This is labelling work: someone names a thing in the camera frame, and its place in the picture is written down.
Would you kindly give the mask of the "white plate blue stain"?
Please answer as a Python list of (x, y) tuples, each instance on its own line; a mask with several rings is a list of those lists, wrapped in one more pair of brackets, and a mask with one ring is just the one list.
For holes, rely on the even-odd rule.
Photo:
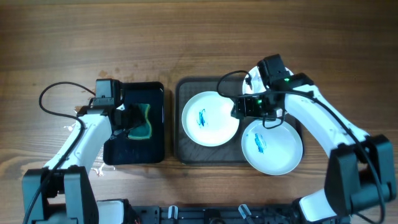
[(220, 146), (233, 138), (239, 120), (231, 116), (234, 103), (215, 91), (204, 91), (188, 100), (181, 122), (185, 134), (195, 143)]

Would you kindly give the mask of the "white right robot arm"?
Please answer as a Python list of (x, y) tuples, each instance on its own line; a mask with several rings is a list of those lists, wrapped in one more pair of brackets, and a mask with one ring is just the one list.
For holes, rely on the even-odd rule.
[(232, 116), (276, 119), (276, 111), (299, 120), (328, 154), (324, 188), (297, 200), (302, 223), (357, 215), (379, 206), (382, 223), (386, 203), (397, 197), (393, 147), (384, 135), (370, 136), (344, 118), (305, 74), (265, 75), (266, 91), (234, 95)]

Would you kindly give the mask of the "green yellow sponge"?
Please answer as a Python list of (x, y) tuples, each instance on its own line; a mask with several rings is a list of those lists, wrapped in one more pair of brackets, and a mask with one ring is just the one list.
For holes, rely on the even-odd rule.
[(152, 125), (149, 121), (150, 104), (137, 104), (144, 119), (143, 122), (136, 128), (129, 130), (127, 137), (132, 140), (146, 140), (152, 136)]

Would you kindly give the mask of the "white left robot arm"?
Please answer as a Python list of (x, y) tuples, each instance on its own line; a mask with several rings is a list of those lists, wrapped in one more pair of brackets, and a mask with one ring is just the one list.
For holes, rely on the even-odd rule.
[(22, 179), (24, 223), (139, 223), (126, 199), (97, 201), (88, 174), (100, 148), (118, 131), (144, 122), (136, 105), (84, 106), (61, 150)]

